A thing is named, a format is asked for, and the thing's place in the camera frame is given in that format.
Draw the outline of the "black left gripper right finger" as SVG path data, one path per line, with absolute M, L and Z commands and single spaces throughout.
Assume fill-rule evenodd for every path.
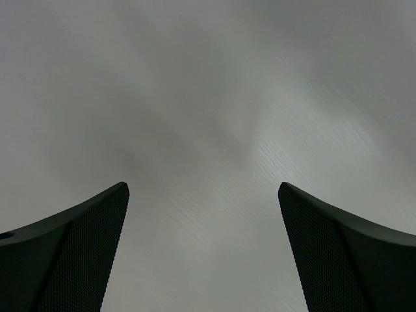
M 415 311 L 415 236 L 283 182 L 281 215 L 308 311 Z

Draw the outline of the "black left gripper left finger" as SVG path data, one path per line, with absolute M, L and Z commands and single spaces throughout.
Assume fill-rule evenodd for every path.
M 1 234 L 1 310 L 100 311 L 129 188 L 119 182 L 79 205 Z

